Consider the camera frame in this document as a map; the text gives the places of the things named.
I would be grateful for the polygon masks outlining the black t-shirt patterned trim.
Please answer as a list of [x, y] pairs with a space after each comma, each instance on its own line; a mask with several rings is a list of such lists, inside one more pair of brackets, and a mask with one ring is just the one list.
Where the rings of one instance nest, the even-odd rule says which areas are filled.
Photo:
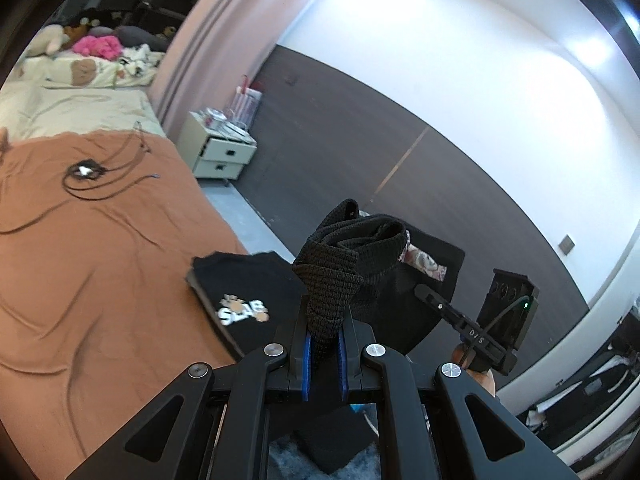
[[414, 296], [424, 284], [454, 296], [465, 253], [386, 214], [361, 214], [344, 200], [309, 235], [292, 264], [306, 288], [310, 416], [293, 431], [314, 448], [356, 453], [374, 440], [364, 417], [345, 405], [338, 380], [338, 340], [345, 318], [371, 327], [376, 342], [410, 353], [439, 323]]

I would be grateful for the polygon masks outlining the grey fluffy floor rug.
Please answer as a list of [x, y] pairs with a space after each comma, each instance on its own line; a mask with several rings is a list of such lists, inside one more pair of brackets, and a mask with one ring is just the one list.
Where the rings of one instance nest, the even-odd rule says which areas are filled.
[[314, 448], [310, 442], [290, 434], [270, 443], [267, 479], [381, 479], [381, 463], [376, 442], [356, 453]]

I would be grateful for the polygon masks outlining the brown fleece blanket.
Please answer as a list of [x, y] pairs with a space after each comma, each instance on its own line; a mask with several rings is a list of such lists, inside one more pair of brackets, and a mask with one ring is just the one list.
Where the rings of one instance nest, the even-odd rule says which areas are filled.
[[61, 133], [1, 154], [1, 420], [67, 477], [188, 365], [230, 363], [192, 260], [242, 252], [169, 140]]

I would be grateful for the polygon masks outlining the white bedside cabinet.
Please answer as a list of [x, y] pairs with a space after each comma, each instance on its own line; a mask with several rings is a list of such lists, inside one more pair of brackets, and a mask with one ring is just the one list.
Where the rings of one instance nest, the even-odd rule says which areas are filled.
[[197, 179], [234, 181], [253, 159], [257, 141], [228, 122], [209, 128], [201, 114], [190, 112], [176, 147]]

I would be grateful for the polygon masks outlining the pink curtain right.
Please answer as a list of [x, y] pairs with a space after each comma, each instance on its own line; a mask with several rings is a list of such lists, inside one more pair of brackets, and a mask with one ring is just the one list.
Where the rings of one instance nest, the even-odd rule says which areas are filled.
[[198, 0], [171, 41], [148, 91], [165, 133], [177, 140], [186, 113], [227, 106], [254, 78], [312, 0]]

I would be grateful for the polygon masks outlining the pink plush toy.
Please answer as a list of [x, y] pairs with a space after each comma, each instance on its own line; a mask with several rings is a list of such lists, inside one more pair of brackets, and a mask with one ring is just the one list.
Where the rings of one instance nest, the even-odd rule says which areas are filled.
[[85, 36], [73, 45], [72, 50], [82, 56], [104, 58], [107, 61], [117, 60], [122, 55], [122, 44], [112, 35], [96, 37]]

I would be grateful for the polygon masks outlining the cream plush toy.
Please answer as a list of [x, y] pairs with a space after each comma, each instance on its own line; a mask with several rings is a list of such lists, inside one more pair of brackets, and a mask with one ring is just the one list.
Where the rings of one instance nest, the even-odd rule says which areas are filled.
[[51, 24], [44, 26], [36, 33], [36, 36], [32, 38], [25, 50], [25, 55], [28, 58], [34, 58], [39, 55], [55, 55], [56, 52], [62, 49], [64, 44], [70, 41], [70, 37], [64, 32], [64, 27], [58, 24]]

